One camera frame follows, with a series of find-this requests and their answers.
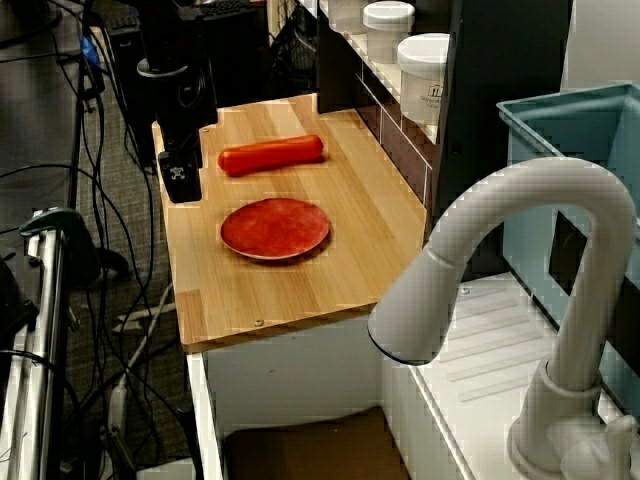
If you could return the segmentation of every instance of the wooden countertop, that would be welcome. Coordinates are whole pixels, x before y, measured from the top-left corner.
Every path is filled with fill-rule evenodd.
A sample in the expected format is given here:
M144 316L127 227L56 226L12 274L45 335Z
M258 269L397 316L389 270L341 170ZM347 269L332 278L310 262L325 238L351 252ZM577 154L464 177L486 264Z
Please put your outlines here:
M169 201L160 182L180 327L188 353L369 312L422 248L426 211L354 110L319 115L316 96L224 108L201 130L203 200ZM157 125L156 147L162 148ZM223 148L316 134L326 162L227 177ZM295 262L260 262L220 240L235 209L269 197L314 203L328 238Z

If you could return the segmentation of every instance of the white jar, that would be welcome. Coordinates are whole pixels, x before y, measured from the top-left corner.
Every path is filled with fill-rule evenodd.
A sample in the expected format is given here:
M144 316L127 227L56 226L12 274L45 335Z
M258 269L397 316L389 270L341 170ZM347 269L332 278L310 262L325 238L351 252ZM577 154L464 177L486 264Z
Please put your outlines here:
M368 3L369 0L328 0L329 27L338 33L365 33L362 11Z
M405 2L382 1L364 9L367 56L375 63L396 63L398 44L409 36L416 9Z
M438 124L448 49L449 35L442 33L416 35L398 45L400 110L408 119Z

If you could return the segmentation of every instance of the faucet spout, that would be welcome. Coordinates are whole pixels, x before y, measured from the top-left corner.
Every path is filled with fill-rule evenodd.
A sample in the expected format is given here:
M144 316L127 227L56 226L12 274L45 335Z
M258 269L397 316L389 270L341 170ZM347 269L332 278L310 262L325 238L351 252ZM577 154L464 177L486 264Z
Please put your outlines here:
M635 238L636 212L625 186L585 160L529 160L499 170L464 192L371 313L373 342L401 362L433 360L449 329L464 268L480 241L509 215L552 204L582 208L591 233L548 374L568 390L593 386Z
M559 449L599 424L598 367L635 238L635 205L624 185L575 158L529 160L486 177L449 207L369 316L369 335L383 353L412 365L430 362L478 244L509 215L554 204L582 208L591 233L551 357L540 362L509 432L511 460L533 480L564 478Z

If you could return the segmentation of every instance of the sink basin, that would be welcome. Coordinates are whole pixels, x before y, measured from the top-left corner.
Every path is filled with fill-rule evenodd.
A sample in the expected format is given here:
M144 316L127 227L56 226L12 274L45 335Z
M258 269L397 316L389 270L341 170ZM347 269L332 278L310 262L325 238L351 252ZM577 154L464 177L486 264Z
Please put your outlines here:
M524 479L507 435L555 329L511 274L460 289L444 346L422 367L383 357L368 315L189 355L205 478L225 478L221 445L235 431L381 406L412 480ZM604 393L600 414L621 416Z

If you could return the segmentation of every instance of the white shelf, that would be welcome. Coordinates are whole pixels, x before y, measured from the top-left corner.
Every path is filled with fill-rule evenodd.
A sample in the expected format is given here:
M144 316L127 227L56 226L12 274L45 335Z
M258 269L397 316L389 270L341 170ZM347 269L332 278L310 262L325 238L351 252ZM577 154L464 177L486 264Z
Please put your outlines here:
M320 10L329 18L329 5L327 0L319 0ZM400 103L400 85L402 83L402 71L400 67L395 64L382 64L371 61L367 55L367 34L362 33L353 35L351 33L342 32L341 35L345 38L347 43L355 50L358 56L362 59L367 67L373 72L373 74L380 80L380 83L389 91L391 96L396 102ZM436 137L438 134L437 125L418 125L424 134L431 140L433 144L436 143Z

